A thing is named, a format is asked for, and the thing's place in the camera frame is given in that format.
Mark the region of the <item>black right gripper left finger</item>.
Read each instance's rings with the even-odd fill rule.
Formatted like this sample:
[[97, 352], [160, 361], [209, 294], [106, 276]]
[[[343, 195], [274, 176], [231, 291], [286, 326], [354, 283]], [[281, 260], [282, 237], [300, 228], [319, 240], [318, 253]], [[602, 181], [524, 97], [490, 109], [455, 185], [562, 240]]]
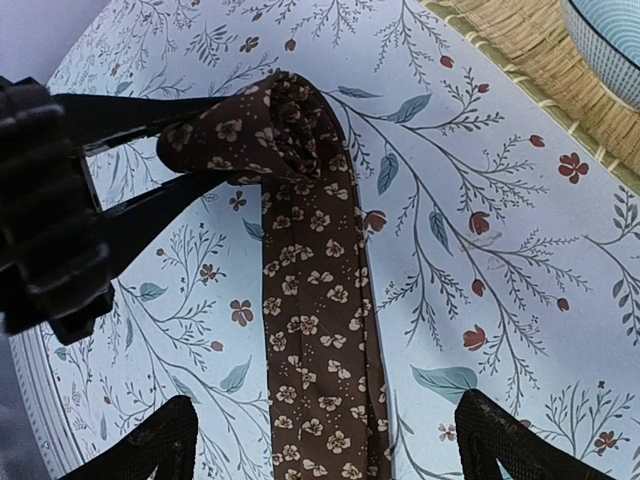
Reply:
[[197, 434], [198, 417], [192, 400], [176, 395], [110, 449], [64, 477], [192, 480]]

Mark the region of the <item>bamboo mat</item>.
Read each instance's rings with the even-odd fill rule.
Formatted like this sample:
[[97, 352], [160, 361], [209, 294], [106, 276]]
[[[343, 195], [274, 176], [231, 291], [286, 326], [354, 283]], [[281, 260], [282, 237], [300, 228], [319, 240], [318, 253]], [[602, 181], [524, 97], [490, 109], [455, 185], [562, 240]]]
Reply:
[[639, 192], [639, 115], [580, 57], [558, 1], [424, 1], [609, 173]]

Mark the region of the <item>brown floral tie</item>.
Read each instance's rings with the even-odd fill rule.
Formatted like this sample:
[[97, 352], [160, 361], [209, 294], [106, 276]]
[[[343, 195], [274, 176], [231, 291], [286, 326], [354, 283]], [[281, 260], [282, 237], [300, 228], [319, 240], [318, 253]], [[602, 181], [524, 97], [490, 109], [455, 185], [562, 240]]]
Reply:
[[278, 72], [157, 144], [177, 173], [262, 194], [263, 318], [274, 475], [388, 479], [386, 382], [353, 162], [323, 95]]

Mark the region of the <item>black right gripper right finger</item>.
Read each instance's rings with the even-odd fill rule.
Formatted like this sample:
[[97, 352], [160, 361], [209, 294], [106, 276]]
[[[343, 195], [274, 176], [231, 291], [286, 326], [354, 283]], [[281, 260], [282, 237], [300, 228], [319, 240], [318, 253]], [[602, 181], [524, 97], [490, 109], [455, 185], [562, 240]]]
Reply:
[[527, 429], [477, 389], [464, 392], [455, 410], [463, 476], [471, 480], [597, 480], [600, 471]]

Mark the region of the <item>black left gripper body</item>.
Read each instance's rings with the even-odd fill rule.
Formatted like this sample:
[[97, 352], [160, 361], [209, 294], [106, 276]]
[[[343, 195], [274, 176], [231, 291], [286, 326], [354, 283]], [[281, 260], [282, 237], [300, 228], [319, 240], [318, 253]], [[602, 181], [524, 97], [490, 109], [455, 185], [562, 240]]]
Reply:
[[1, 81], [1, 325], [50, 325], [60, 343], [91, 336], [113, 304], [110, 248], [65, 110], [31, 78]]

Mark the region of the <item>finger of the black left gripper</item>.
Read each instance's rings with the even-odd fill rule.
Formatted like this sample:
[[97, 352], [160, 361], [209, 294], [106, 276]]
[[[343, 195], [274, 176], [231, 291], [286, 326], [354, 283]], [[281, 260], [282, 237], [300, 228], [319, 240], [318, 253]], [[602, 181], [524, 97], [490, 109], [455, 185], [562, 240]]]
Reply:
[[221, 103], [225, 97], [176, 100], [56, 94], [70, 140], [86, 155], [97, 155], [139, 138], [160, 134]]
[[224, 182], [220, 172], [185, 174], [99, 213], [96, 227], [109, 248], [109, 277], [122, 274], [186, 208]]

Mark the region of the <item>light green ceramic bowl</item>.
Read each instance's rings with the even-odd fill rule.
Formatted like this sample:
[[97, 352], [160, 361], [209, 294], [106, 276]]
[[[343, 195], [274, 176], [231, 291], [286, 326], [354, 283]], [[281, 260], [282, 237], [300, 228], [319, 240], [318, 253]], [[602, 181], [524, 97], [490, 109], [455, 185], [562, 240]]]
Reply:
[[579, 54], [607, 93], [639, 110], [639, 3], [562, 1], [563, 20]]

